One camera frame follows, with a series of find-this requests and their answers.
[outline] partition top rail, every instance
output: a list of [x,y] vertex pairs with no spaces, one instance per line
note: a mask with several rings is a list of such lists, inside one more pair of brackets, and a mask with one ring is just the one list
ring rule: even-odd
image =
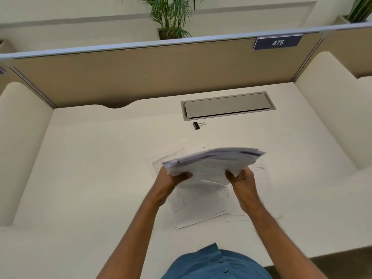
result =
[[247,38],[255,38],[255,37],[276,36],[276,35],[327,32],[327,31],[334,31],[334,30],[347,30],[347,29],[354,29],[354,28],[369,28],[369,27],[372,27],[372,22],[340,24],[340,25],[322,26],[322,27],[316,27],[316,28],[297,28],[297,29],[272,30],[272,31],[252,32],[252,33],[203,36],[203,37],[192,37],[192,38],[171,39],[171,40],[161,40],[161,41],[158,40],[158,41],[132,42],[132,43],[120,43],[120,44],[86,46],[86,47],[72,47],[72,48],[52,49],[52,50],[44,50],[44,51],[29,51],[29,52],[0,54],[0,60],[33,58],[33,57],[52,56],[52,55],[67,55],[67,54],[87,53],[87,52],[113,51],[113,50],[123,50],[123,49],[136,49],[136,48],[156,47],[156,46],[181,45],[181,44],[190,44],[190,43],[215,42],[215,41],[247,39]]

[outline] number sign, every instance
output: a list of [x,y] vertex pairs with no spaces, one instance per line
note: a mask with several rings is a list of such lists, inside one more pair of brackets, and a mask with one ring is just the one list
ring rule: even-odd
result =
[[276,36],[276,37],[257,38],[253,49],[264,50],[264,49],[295,47],[300,42],[302,36],[303,36],[302,34],[299,34],[299,35],[285,35],[285,36]]

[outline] binder clip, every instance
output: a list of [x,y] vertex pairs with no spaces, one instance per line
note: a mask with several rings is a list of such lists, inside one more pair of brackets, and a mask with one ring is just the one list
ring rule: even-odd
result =
[[200,129],[200,126],[207,125],[207,122],[198,123],[198,122],[194,121],[192,124],[195,127],[195,130],[198,130],[198,129]]

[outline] white desk surface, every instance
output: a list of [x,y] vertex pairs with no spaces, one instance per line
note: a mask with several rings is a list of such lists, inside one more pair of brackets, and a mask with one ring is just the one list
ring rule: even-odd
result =
[[[267,91],[276,110],[204,119],[198,131],[183,121],[182,100],[259,91]],[[154,181],[147,156],[182,139],[266,151],[283,205],[279,222],[307,256],[372,244],[369,172],[356,173],[295,85],[286,83],[147,99],[121,109],[56,109],[15,222],[0,230],[1,277],[94,278]],[[160,278],[178,256],[214,242],[272,264],[250,221],[221,216],[177,230],[163,206],[142,278]]]

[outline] left hand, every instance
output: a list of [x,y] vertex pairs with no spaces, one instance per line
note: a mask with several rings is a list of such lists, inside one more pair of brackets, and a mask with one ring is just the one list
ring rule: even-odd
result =
[[159,171],[158,176],[148,192],[146,199],[156,206],[162,206],[167,197],[173,192],[174,188],[192,177],[192,173],[184,172],[182,174],[171,176],[167,169],[163,166]]

